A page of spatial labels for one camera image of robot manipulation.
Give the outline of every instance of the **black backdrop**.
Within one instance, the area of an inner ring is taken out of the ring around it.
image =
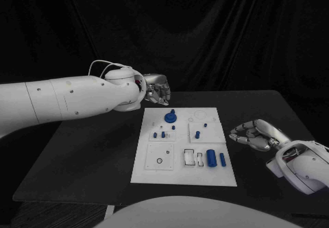
[[[103,59],[164,74],[173,91],[274,89],[327,145],[327,10],[304,0],[1,1],[0,83],[85,75]],[[15,132],[2,161],[21,136],[50,128]],[[10,193],[37,153],[18,162]]]

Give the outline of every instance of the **black table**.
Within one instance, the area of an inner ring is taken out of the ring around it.
[[[131,184],[144,107],[62,122],[13,195],[15,201],[129,205],[173,195],[222,200],[264,212],[329,215],[329,189],[304,195],[265,167],[275,151],[235,143],[229,130],[264,119],[292,140],[313,140],[281,95],[272,90],[173,92],[168,107],[216,107],[238,187]]]

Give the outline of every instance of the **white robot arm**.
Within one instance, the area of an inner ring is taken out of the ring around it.
[[[246,137],[236,133],[246,130]],[[230,139],[258,151],[275,148],[275,157],[265,165],[277,177],[285,177],[294,188],[311,194],[329,187],[329,148],[314,141],[291,141],[264,120],[253,120],[230,130]]]
[[[142,99],[167,105],[170,88],[164,75],[142,75],[129,66],[103,60],[95,60],[90,67],[95,62],[121,69],[111,70],[105,79],[88,73],[0,85],[0,138],[41,123],[86,118],[109,110],[132,111]]]

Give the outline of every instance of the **blue cap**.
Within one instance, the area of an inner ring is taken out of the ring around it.
[[[167,123],[173,123],[176,121],[177,117],[174,114],[174,110],[171,109],[171,112],[165,114],[164,120]]]

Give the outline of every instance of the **white board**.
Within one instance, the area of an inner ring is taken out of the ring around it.
[[[216,108],[173,109],[177,120],[170,124],[164,121],[164,115],[171,108],[144,109],[131,183],[236,186]],[[209,139],[203,137],[203,142],[197,143],[190,138],[190,129],[194,131],[196,128],[202,129],[200,136],[206,134],[209,136]],[[161,132],[165,132],[164,138],[158,135]],[[186,149],[193,150],[194,166],[184,164]],[[216,167],[207,166],[206,150],[209,149],[215,151]],[[225,167],[220,165],[219,153],[223,153]]]

